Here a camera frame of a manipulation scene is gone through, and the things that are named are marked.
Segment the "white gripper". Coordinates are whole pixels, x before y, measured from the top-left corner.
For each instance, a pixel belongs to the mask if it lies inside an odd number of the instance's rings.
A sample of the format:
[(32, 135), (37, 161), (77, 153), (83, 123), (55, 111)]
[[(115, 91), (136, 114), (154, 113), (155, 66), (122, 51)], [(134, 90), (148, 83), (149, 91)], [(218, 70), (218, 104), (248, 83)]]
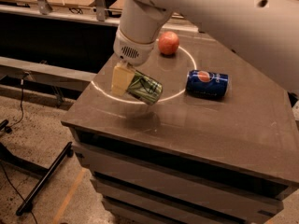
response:
[(118, 29), (115, 36), (113, 49), (115, 54), (124, 62), (119, 62), (113, 68), (111, 92), (117, 96), (123, 96), (134, 76), (135, 69), (132, 67), (145, 63), (152, 50), (154, 43), (140, 44), (127, 38), (121, 29)]

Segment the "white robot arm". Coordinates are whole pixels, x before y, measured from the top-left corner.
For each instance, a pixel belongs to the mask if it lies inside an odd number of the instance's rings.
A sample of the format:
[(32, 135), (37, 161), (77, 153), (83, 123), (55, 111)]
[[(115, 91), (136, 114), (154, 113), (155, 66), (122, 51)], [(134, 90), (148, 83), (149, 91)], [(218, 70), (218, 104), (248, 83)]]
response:
[(295, 0), (126, 0), (115, 53), (132, 65), (150, 56), (173, 13), (299, 95), (299, 2)]

